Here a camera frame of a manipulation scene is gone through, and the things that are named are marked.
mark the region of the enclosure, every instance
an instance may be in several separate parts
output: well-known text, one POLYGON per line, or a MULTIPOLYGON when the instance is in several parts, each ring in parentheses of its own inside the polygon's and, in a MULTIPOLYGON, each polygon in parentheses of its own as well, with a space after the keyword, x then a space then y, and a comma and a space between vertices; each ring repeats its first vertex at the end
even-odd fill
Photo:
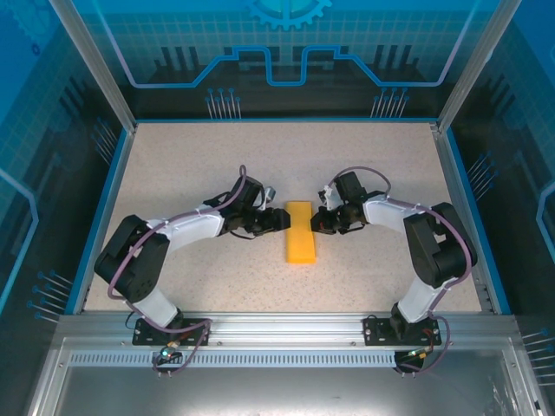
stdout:
POLYGON ((3 414, 552 414, 554 16, 547 0, 0 3, 3 414), (160 347, 134 345, 138 316, 95 261, 123 218, 194 210, 242 164, 276 208, 317 211, 349 166, 453 204, 478 262, 435 308, 433 371, 400 374, 415 346, 367 345, 363 320, 388 318, 416 267, 405 235, 371 225, 316 234, 314 264, 285 262, 284 232, 172 252, 161 290, 212 325, 158 380, 160 347))

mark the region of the speckled table surface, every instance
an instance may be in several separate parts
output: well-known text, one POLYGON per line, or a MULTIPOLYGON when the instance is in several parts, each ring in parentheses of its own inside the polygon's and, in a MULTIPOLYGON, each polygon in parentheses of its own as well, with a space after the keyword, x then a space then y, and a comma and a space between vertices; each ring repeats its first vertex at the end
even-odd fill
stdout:
MULTIPOLYGON (((272 206, 309 200, 341 169, 373 166, 393 184, 391 195, 434 205, 448 201, 430 127, 388 123, 141 124, 107 236, 129 214, 167 218, 229 191, 245 164, 277 195, 272 206)), ((369 172, 367 191, 383 189, 369 172)), ((184 310, 226 312, 387 311, 415 272, 406 239, 375 226, 346 236, 316 235, 317 264, 284 260, 285 235, 256 241, 231 235, 191 244, 166 259, 160 288, 184 310)), ((87 310, 123 310, 93 280, 87 310)), ((453 288, 438 310, 478 311, 472 279, 453 288)))

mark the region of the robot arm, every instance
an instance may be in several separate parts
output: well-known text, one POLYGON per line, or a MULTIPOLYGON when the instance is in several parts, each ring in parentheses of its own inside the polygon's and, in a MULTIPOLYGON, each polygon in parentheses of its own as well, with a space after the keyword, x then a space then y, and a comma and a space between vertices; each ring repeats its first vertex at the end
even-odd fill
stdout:
MULTIPOLYGON (((443 225, 418 207, 392 202, 383 192, 367 193, 354 172, 334 180, 337 191, 328 186, 319 193, 325 206, 310 221, 315 232, 346 234, 361 230, 366 224, 383 225, 403 233, 415 268, 416 278, 407 294, 394 305, 391 326, 402 339, 411 324, 428 317, 428 311, 439 301, 447 285, 466 269, 462 248, 443 225)), ((448 203, 433 206, 432 211, 444 217, 462 236, 476 264, 476 251, 455 209, 448 203)))
MULTIPOLYGON (((218 209, 239 189, 238 179, 231 192, 204 201, 198 215, 168 223, 157 230, 123 270, 115 289, 144 316, 162 328, 180 327, 179 310, 158 288, 158 280, 167 254, 204 238, 219 237, 239 228, 254 237, 281 231, 291 226, 287 211, 266 207, 275 196, 271 187, 264 188, 257 180, 246 177, 238 196, 221 210, 201 214, 209 208, 218 209)), ((95 272, 107 283, 112 281, 130 248, 148 231, 166 222, 165 219, 142 220, 135 215, 123 219, 95 263, 95 272)))

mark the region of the yellow sponge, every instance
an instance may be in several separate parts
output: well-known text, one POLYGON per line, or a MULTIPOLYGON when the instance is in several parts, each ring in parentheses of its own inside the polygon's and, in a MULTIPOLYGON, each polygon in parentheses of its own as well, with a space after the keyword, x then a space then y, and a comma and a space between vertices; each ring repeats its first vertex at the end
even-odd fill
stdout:
POLYGON ((288 202, 285 210, 291 216, 291 227, 285 231, 287 263, 315 263, 316 245, 310 229, 312 204, 307 201, 288 202))

